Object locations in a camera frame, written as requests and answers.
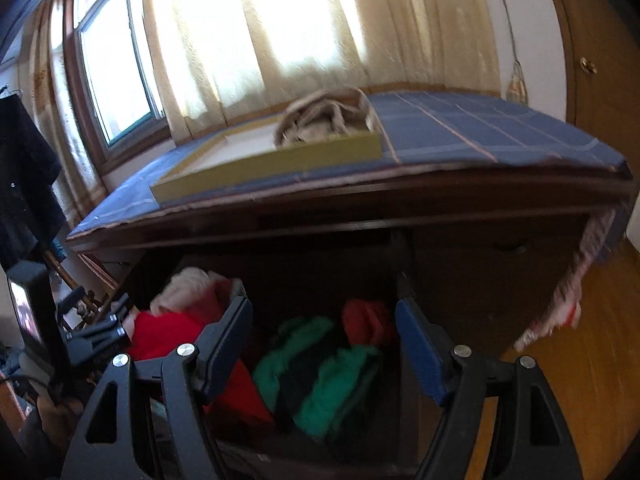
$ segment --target red fabric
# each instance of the red fabric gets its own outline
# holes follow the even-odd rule
[[[228,303],[229,290],[226,290],[227,301],[224,304]],[[141,312],[136,318],[129,355],[134,361],[164,357],[178,345],[196,341],[202,329],[219,320],[222,314],[216,285],[208,288],[200,300],[183,312],[167,312],[158,317]],[[215,403],[237,413],[241,420],[251,426],[273,424],[271,413],[262,402],[249,370],[241,360],[234,365],[225,391],[215,399]]]
[[[396,338],[396,326],[382,301],[349,300],[342,325],[352,345],[383,346]]]

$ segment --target device screen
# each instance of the device screen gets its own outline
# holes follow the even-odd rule
[[[17,283],[9,281],[11,284],[11,292],[14,295],[15,312],[18,316],[18,323],[20,328],[29,333],[34,339],[42,343],[40,337],[40,331],[36,325],[36,320],[33,317],[31,311],[31,305],[29,304],[29,298],[27,297],[27,291],[24,290]]]

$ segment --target window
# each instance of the window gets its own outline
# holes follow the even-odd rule
[[[88,116],[84,126],[92,126],[85,137],[97,137],[89,139],[96,166],[114,154],[131,155],[132,146],[159,130],[168,132],[142,18],[142,0],[73,0],[76,93]]]

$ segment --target window frame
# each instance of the window frame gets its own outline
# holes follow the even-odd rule
[[[94,162],[100,176],[113,171],[124,162],[131,160],[149,148],[171,138],[166,118],[162,116],[150,91],[145,72],[142,69],[140,51],[133,26],[131,2],[127,0],[127,12],[131,30],[131,41],[150,114],[132,124],[118,134],[110,143],[107,142],[98,113],[98,103],[90,89],[90,81],[85,69],[82,54],[81,33],[98,15],[102,6],[109,0],[96,0],[87,9],[82,20],[76,25],[76,0],[65,0],[63,14],[66,75],[72,106],[78,119],[78,127],[84,144]]]

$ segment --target metal bolt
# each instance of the metal bolt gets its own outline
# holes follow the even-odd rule
[[[469,357],[471,355],[471,348],[467,345],[456,345],[453,349],[453,353],[458,357]]]
[[[120,368],[129,362],[129,356],[126,354],[118,354],[113,358],[113,365]]]
[[[193,346],[191,343],[182,343],[180,346],[178,346],[177,352],[178,352],[178,355],[185,357],[187,355],[193,354],[195,349],[196,347]]]
[[[535,368],[536,367],[536,360],[529,356],[529,355],[523,355],[520,358],[520,364],[522,366],[524,366],[525,368]]]

